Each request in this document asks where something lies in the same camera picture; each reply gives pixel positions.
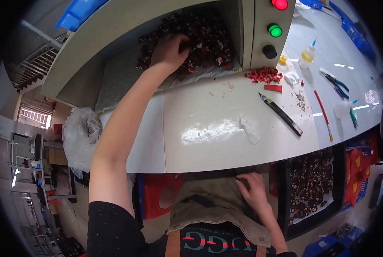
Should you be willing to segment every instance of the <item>black tray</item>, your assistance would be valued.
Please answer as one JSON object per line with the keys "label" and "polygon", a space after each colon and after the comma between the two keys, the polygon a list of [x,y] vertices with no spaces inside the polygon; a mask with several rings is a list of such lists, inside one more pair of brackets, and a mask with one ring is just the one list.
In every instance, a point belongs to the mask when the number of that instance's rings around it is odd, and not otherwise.
{"label": "black tray", "polygon": [[324,210],[288,225],[290,217],[291,177],[289,159],[277,162],[277,184],[279,203],[277,222],[286,241],[294,239],[325,223],[339,213],[343,207],[346,190],[346,151],[343,143],[332,146],[333,160],[333,202]]}

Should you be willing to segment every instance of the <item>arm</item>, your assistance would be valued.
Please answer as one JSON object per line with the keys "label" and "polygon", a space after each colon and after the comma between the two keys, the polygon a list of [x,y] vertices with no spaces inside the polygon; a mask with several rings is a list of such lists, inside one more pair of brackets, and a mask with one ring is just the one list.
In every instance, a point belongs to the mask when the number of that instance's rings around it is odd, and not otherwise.
{"label": "arm", "polygon": [[131,213],[126,173],[128,154],[157,87],[189,55],[189,49],[179,54],[182,40],[188,40],[188,37],[169,34],[158,42],[151,67],[134,83],[107,122],[91,161],[89,203],[114,203]]}
{"label": "arm", "polygon": [[236,181],[241,194],[247,203],[256,211],[261,222],[271,232],[271,244],[276,249],[276,253],[287,252],[287,244],[281,232],[280,226],[274,217],[273,211],[266,198],[266,188],[263,177],[258,173],[238,175],[239,179],[246,179],[250,185],[250,191],[239,180]]}

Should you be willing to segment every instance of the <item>beige apron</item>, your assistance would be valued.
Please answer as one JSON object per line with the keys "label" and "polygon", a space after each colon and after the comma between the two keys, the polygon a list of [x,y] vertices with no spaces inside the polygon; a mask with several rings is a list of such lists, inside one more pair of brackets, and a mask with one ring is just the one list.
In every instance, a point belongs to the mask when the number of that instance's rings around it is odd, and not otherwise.
{"label": "beige apron", "polygon": [[[226,221],[239,227],[244,236],[257,245],[257,257],[266,256],[266,248],[271,245],[270,231],[244,215],[244,199],[235,181],[236,178],[184,181],[170,212],[166,257],[180,256],[180,229],[193,223]],[[193,198],[195,195],[214,205],[204,206],[204,202]]]}

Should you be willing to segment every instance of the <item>forearm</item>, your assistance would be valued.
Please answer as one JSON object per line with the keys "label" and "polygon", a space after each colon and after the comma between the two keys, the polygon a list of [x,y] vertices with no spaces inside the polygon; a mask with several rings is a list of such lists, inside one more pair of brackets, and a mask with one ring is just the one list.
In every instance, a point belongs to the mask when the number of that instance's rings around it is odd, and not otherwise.
{"label": "forearm", "polygon": [[287,252],[287,244],[281,232],[280,226],[274,217],[270,204],[256,210],[263,225],[271,232],[271,245],[276,249],[277,254]]}
{"label": "forearm", "polygon": [[108,120],[94,152],[93,162],[127,161],[147,105],[166,77],[166,73],[159,65],[143,72]]}

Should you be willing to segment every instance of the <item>workbench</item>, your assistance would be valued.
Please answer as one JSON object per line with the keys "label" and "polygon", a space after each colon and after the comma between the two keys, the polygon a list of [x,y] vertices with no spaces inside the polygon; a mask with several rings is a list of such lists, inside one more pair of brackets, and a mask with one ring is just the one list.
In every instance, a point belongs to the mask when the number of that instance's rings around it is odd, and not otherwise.
{"label": "workbench", "polygon": [[[297,61],[315,38],[315,59],[309,69],[302,69]],[[304,86],[291,87],[281,80],[283,93],[266,91],[264,84],[253,85],[246,79],[243,71],[153,95],[129,155],[127,172],[200,172],[275,162],[334,146],[380,123],[383,88],[378,72],[355,47],[338,18],[313,9],[304,17],[293,18],[284,52],[291,60],[286,67],[277,68],[283,73],[285,69],[296,70]],[[335,118],[333,106],[342,99],[319,74],[320,67],[348,86],[350,100],[358,100],[353,107],[356,129],[350,117]],[[333,142],[314,90],[328,116]],[[300,126],[301,137],[260,99],[258,92],[271,98]],[[304,96],[305,110],[297,105],[296,93]],[[113,110],[100,114],[104,126]],[[255,124],[260,135],[257,144],[247,139],[240,114]]]}

